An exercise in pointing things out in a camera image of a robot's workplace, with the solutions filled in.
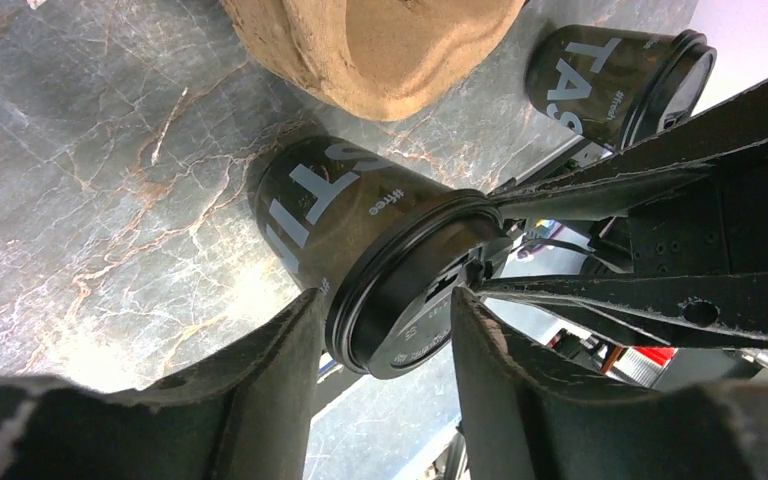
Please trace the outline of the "brown cardboard cup carrier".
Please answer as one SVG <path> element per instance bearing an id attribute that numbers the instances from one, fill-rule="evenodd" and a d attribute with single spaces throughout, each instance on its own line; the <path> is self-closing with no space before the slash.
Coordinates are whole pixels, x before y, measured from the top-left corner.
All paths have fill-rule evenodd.
<path id="1" fill-rule="evenodd" d="M 356 117 L 403 120 L 500 44 L 521 1 L 255 0 L 223 9 L 260 65 Z"/>

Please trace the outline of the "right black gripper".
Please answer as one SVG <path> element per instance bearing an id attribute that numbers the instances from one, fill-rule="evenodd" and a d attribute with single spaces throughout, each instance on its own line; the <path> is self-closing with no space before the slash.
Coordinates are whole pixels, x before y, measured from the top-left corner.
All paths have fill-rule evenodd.
<path id="1" fill-rule="evenodd" d="M 634 272 L 661 275 L 501 278 L 476 293 L 656 346 L 768 349 L 768 79 L 585 168 L 489 198 L 511 219 L 622 216 L 611 238 Z"/>

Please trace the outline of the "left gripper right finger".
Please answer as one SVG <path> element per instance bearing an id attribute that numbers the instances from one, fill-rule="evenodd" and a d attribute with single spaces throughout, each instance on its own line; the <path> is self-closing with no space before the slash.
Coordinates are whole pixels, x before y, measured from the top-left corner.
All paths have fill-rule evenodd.
<path id="1" fill-rule="evenodd" d="M 467 289 L 451 315 L 473 478 L 768 479 L 768 383 L 661 393 L 534 342 Z"/>

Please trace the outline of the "black coffee cup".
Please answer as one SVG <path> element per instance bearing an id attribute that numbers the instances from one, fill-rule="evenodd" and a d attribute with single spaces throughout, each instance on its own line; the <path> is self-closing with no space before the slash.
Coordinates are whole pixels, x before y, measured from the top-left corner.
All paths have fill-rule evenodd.
<path id="1" fill-rule="evenodd" d="M 675 37 L 567 25 L 534 50 L 525 76 L 535 110 L 612 151 L 631 142 L 630 122 Z"/>
<path id="2" fill-rule="evenodd" d="M 292 281 L 332 295 L 391 225 L 450 190 L 347 140 L 318 135 L 269 156 L 250 178 L 248 201 Z"/>

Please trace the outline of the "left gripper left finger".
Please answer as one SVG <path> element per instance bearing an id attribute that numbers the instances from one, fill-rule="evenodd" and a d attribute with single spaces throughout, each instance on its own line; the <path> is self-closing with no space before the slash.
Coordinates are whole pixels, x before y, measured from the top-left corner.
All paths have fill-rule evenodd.
<path id="1" fill-rule="evenodd" d="M 0 377 L 0 479 L 299 479 L 322 352 L 321 293 L 151 386 L 103 394 Z"/>

